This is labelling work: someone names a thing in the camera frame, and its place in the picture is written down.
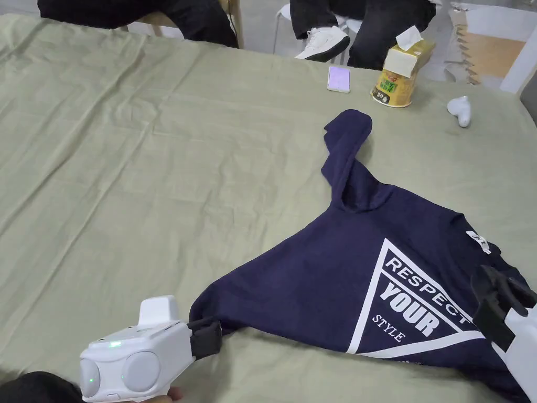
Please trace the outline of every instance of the chair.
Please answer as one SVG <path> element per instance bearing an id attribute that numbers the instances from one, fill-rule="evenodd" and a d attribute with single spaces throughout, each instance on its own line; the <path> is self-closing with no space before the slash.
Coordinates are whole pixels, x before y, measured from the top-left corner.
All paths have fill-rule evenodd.
<path id="1" fill-rule="evenodd" d="M 276 27 L 274 29 L 274 45 L 272 46 L 272 54 L 276 53 L 276 41 L 278 40 L 278 27 L 280 25 L 280 18 L 284 17 L 286 20 L 291 21 L 291 5 L 286 4 L 284 5 L 277 13 L 276 13 Z M 338 26 L 343 29 L 345 26 L 345 22 L 347 21 L 347 18 L 336 15 Z M 302 40 L 302 50 L 306 48 L 306 40 Z"/>
<path id="2" fill-rule="evenodd" d="M 345 24 L 341 27 L 342 31 L 345 32 L 347 35 L 352 31 L 355 34 L 358 33 L 360 30 L 360 27 L 362 26 L 362 21 L 358 19 L 352 19 L 347 18 L 345 21 Z M 345 61 L 345 52 L 341 53 L 341 59 L 339 60 L 339 64 L 343 64 Z"/>
<path id="3" fill-rule="evenodd" d="M 240 0 L 220 0 L 220 4 L 222 5 L 222 8 L 226 12 L 226 14 L 232 17 L 237 34 L 238 46 L 239 48 L 243 49 L 244 36 L 242 29 Z M 145 17 L 139 19 L 138 22 L 151 25 L 153 31 L 155 32 L 155 35 L 158 37 L 162 36 L 162 26 L 177 28 L 177 26 L 172 22 L 172 20 L 161 12 L 152 12 L 150 14 L 147 14 Z"/>

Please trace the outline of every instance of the smartphone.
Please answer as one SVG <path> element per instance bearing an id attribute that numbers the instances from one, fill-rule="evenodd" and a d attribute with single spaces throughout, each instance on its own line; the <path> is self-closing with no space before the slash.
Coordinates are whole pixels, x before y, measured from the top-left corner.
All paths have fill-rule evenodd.
<path id="1" fill-rule="evenodd" d="M 343 67 L 330 66 L 327 88 L 330 91 L 351 92 L 351 71 Z"/>

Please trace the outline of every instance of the white sneaker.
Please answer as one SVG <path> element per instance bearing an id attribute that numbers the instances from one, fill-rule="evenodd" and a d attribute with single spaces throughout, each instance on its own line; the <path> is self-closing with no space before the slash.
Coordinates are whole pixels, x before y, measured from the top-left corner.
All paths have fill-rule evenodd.
<path id="1" fill-rule="evenodd" d="M 328 62 L 347 49 L 351 38 L 337 26 L 313 28 L 308 31 L 308 42 L 296 59 Z"/>

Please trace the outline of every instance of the white chair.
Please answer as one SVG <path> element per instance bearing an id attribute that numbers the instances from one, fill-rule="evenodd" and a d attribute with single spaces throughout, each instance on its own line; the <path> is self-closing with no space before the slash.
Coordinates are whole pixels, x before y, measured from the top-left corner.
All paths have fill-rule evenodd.
<path id="1" fill-rule="evenodd" d="M 347 18 L 345 21 L 345 24 L 341 27 L 342 31 L 345 32 L 347 35 L 352 31 L 355 34 L 358 33 L 360 30 L 360 27 L 362 26 L 362 21 L 358 19 L 352 19 Z M 345 52 L 341 53 L 341 59 L 339 60 L 339 64 L 343 64 L 345 62 Z"/>
<path id="2" fill-rule="evenodd" d="M 272 47 L 272 54 L 276 53 L 276 41 L 278 39 L 278 26 L 280 25 L 280 18 L 284 17 L 286 20 L 291 21 L 291 5 L 286 4 L 284 5 L 277 13 L 276 13 L 276 28 L 274 29 L 274 45 Z M 345 26 L 345 22 L 347 19 L 342 16 L 336 15 L 338 26 L 343 29 Z M 306 40 L 302 40 L 302 50 L 306 48 Z"/>

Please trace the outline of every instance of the sleeve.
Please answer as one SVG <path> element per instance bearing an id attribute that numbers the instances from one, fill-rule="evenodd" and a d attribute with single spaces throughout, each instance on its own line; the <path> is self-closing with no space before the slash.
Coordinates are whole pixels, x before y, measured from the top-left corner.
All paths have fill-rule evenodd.
<path id="1" fill-rule="evenodd" d="M 392 186 L 377 181 L 356 159 L 372 128 L 368 115 L 350 109 L 325 126 L 329 156 L 321 172 L 332 186 L 332 204 L 344 210 L 374 209 L 391 192 Z"/>

